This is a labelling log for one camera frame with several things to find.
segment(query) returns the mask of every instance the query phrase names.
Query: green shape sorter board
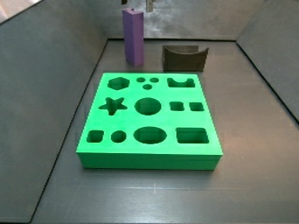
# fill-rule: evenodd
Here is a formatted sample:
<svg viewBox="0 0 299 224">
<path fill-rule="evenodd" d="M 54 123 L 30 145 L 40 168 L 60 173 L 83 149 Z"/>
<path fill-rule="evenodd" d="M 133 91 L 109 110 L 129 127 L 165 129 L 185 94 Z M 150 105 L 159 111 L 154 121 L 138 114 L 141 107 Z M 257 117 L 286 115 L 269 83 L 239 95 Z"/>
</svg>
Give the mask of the green shape sorter board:
<svg viewBox="0 0 299 224">
<path fill-rule="evenodd" d="M 198 75 L 105 73 L 78 154 L 86 168 L 214 170 L 222 148 Z"/>
</svg>

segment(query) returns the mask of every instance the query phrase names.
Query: gray metal surface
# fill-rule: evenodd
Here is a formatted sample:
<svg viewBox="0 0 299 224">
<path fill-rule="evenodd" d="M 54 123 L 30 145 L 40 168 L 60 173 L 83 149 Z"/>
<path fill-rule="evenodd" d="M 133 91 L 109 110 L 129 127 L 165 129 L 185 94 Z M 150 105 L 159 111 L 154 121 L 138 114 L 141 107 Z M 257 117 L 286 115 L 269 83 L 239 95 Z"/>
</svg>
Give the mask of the gray metal surface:
<svg viewBox="0 0 299 224">
<path fill-rule="evenodd" d="M 210 48 L 202 83 L 225 156 L 217 171 L 84 170 L 80 132 L 103 72 L 162 72 L 163 45 Z M 109 41 L 32 223 L 299 222 L 299 129 L 235 43 Z"/>
<path fill-rule="evenodd" d="M 0 26 L 0 221 L 27 222 L 106 37 L 82 0 L 44 1 Z"/>
<path fill-rule="evenodd" d="M 265 0 L 157 0 L 145 13 L 145 37 L 237 40 Z M 146 11 L 146 0 L 88 1 L 110 38 L 123 38 L 122 9 Z"/>
<path fill-rule="evenodd" d="M 269 0 L 238 43 L 299 121 L 299 1 Z"/>
</svg>

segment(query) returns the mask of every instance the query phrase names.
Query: purple cylinder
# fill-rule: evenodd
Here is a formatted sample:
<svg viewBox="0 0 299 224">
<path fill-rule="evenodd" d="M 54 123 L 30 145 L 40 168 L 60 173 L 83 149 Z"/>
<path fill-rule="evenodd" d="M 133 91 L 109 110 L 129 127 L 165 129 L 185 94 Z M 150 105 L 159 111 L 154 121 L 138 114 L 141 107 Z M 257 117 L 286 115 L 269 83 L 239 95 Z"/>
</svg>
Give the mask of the purple cylinder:
<svg viewBox="0 0 299 224">
<path fill-rule="evenodd" d="M 123 9 L 126 60 L 135 67 L 145 64 L 145 13 Z"/>
</svg>

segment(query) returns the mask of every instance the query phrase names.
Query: hexagon-shaped hole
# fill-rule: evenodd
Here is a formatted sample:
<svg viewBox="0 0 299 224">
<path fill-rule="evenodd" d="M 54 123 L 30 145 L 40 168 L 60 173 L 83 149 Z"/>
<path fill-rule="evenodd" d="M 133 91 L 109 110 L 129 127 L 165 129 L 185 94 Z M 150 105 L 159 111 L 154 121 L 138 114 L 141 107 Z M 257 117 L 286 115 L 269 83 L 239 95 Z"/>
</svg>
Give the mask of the hexagon-shaped hole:
<svg viewBox="0 0 299 224">
<path fill-rule="evenodd" d="M 123 77 L 118 77 L 118 78 L 110 80 L 109 84 L 107 84 L 107 86 L 110 88 L 114 88 L 115 90 L 129 88 L 129 85 L 130 85 L 130 80 Z"/>
</svg>

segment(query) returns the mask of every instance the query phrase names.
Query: rectangular hole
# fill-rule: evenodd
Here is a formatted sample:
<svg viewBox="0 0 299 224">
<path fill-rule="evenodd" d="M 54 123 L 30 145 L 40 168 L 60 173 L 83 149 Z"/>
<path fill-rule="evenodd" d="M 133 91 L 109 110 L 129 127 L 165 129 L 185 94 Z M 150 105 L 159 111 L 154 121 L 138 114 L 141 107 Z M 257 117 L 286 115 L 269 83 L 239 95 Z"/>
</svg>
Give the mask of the rectangular hole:
<svg viewBox="0 0 299 224">
<path fill-rule="evenodd" d="M 191 102 L 191 111 L 203 111 L 203 105 L 201 102 Z"/>
<path fill-rule="evenodd" d="M 203 128 L 178 128 L 177 139 L 179 144 L 207 144 L 207 131 Z"/>
<path fill-rule="evenodd" d="M 171 110 L 173 111 L 183 111 L 183 103 L 181 101 L 171 101 Z"/>
<path fill-rule="evenodd" d="M 103 130 L 91 130 L 88 133 L 88 143 L 98 144 L 103 141 L 105 131 Z"/>
</svg>

